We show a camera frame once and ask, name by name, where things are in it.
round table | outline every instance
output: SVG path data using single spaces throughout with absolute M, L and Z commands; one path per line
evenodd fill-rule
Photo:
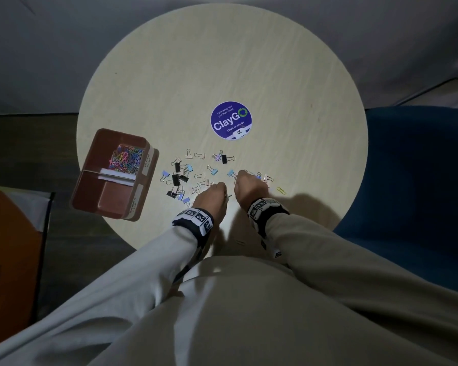
M 210 122 L 214 108 L 226 101 L 241 103 L 252 117 L 250 131 L 234 141 L 216 135 Z M 358 192 L 368 151 L 360 94 L 337 56 L 299 24 L 237 4 L 171 11 L 120 41 L 81 103 L 80 167 L 99 128 L 141 135 L 160 152 L 140 220 L 105 218 L 135 248 L 164 232 L 186 208 L 160 182 L 163 170 L 174 172 L 176 157 L 194 169 L 182 183 L 185 191 L 201 172 L 210 182 L 225 182 L 228 194 L 231 169 L 261 172 L 275 178 L 270 193 L 291 212 L 333 229 Z M 205 159 L 185 159 L 187 149 Z M 220 150 L 235 160 L 215 161 L 212 154 Z M 185 196 L 193 202 L 196 194 Z M 234 196 L 218 239 L 259 243 Z

floor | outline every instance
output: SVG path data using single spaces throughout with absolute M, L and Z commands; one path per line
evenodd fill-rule
M 0 116 L 0 186 L 54 192 L 37 320 L 135 251 L 100 216 L 70 208 L 77 115 Z

brown tray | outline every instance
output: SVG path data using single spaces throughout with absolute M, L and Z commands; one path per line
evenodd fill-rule
M 111 178 L 100 174 L 100 170 L 108 169 L 112 153 L 119 145 L 143 150 L 139 171 L 134 180 L 113 176 L 126 184 L 99 178 Z M 79 175 L 71 197 L 71 206 L 117 220 L 137 221 L 146 201 L 159 154 L 143 137 L 99 129 Z

